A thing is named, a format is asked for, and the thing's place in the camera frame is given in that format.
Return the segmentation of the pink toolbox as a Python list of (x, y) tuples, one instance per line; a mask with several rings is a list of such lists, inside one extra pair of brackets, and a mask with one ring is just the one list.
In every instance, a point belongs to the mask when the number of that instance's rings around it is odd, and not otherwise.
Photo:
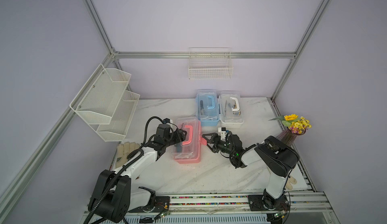
[(201, 160), (201, 122), (196, 117), (180, 118), (176, 125), (187, 132), (185, 140), (176, 144), (172, 158), (179, 164), (197, 164)]

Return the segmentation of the blue toolbox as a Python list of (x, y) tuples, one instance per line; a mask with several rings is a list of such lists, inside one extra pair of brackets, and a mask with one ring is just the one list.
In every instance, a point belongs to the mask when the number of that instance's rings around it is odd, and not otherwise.
[(215, 127), (220, 121), (220, 110), (216, 90), (198, 90), (196, 117), (203, 127)]

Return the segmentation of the white clear toolbox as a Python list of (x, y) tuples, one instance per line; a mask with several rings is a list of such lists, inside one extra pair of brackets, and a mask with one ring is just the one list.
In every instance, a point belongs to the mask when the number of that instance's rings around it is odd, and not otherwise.
[(244, 123), (239, 92), (222, 91), (218, 102), (221, 125), (223, 127), (239, 128)]

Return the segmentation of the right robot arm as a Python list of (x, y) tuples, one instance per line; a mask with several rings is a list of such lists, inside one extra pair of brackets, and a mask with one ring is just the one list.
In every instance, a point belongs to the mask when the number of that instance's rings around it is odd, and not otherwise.
[(290, 198), (285, 187), (291, 172), (299, 162), (298, 153), (274, 136), (268, 136), (263, 143), (242, 147), (240, 138), (231, 131), (222, 137), (217, 133), (202, 134), (203, 141), (213, 153), (225, 153), (236, 168), (245, 168), (262, 160), (270, 170), (269, 182), (262, 195), (249, 195), (251, 211), (290, 211)]

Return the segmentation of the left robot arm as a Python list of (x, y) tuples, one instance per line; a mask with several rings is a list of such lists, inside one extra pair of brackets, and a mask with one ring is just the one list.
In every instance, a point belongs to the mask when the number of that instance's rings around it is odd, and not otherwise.
[(132, 187), (132, 181), (150, 165), (155, 163), (170, 146), (183, 143), (187, 131), (173, 124), (168, 118), (151, 117), (160, 121), (156, 133), (144, 136), (143, 143), (127, 156), (127, 162), (115, 170), (100, 173), (88, 204), (88, 215), (84, 223), (89, 224), (94, 215), (100, 216), (98, 223), (109, 220), (121, 222), (126, 213), (135, 209), (152, 211), (156, 203), (156, 192), (144, 186)]

